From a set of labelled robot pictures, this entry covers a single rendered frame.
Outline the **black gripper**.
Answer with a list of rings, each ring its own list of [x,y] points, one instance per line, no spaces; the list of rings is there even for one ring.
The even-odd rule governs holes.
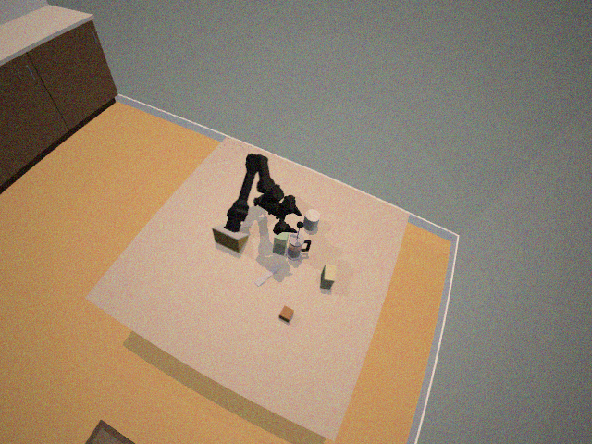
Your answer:
[[[295,205],[295,206],[294,206],[294,212],[293,212],[293,214],[295,214],[295,215],[297,215],[297,216],[302,216],[302,213],[299,211],[299,209],[298,209],[298,208],[297,208],[297,206],[296,206],[296,203],[295,203],[295,202],[296,202],[296,200],[295,200],[295,197],[294,197],[293,195],[289,195],[289,197],[292,199],[292,202],[293,202],[293,203],[294,203],[294,205]],[[280,202],[280,201],[279,201],[279,202]],[[277,234],[277,235],[278,235],[278,234],[280,234],[280,233],[282,233],[282,232],[298,233],[298,231],[297,231],[297,230],[295,230],[294,228],[292,228],[292,227],[290,227],[290,226],[289,226],[289,223],[288,223],[288,224],[286,224],[286,222],[284,221],[284,220],[285,220],[285,217],[286,217],[286,215],[285,215],[285,217],[284,217],[284,218],[282,218],[281,216],[279,216],[279,215],[277,214],[277,212],[276,212],[276,209],[278,209],[278,207],[279,207],[279,202],[275,203],[275,204],[272,206],[272,208],[271,208],[269,211],[267,211],[269,215],[271,215],[271,214],[272,214],[273,216],[275,216],[275,217],[276,217],[276,219],[279,219],[279,222],[277,222],[277,223],[275,224],[275,226],[274,226],[273,232],[274,232],[275,234]]]

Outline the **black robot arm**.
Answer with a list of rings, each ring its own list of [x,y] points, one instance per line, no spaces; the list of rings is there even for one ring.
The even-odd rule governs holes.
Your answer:
[[[285,215],[294,212],[294,203],[289,196],[284,196],[280,185],[275,184],[274,180],[270,178],[268,159],[261,154],[248,154],[246,157],[247,173],[243,181],[239,199],[234,202],[227,212],[228,221],[225,229],[231,232],[239,232],[241,221],[243,222],[248,215],[249,205],[247,204],[248,196],[253,184],[255,174],[258,172],[259,180],[256,183],[258,192],[263,193],[257,198],[253,199],[254,206],[259,205],[266,211],[269,211],[272,206],[284,198],[284,202],[279,204],[276,212],[282,218]]]

